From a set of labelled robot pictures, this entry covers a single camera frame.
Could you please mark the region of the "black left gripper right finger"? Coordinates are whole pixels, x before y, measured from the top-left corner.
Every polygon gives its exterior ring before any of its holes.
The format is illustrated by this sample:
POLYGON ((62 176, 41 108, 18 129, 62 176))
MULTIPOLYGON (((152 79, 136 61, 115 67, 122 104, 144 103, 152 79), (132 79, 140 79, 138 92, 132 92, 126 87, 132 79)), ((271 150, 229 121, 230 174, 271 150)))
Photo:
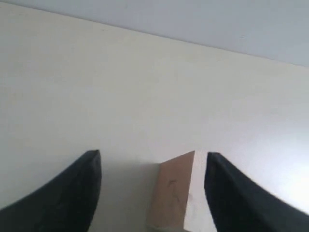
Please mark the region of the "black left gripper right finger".
POLYGON ((219 232, 307 232, 307 214, 276 198, 220 153, 207 154, 204 189, 219 232))

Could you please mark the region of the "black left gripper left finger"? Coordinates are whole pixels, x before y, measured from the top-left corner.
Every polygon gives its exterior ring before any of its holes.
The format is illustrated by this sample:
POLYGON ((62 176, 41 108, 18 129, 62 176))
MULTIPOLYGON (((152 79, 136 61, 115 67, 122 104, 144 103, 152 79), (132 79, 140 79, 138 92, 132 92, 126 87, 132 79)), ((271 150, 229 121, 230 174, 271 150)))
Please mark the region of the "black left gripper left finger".
POLYGON ((1 209, 2 232, 86 232, 101 189, 101 155, 89 150, 28 196, 1 209))

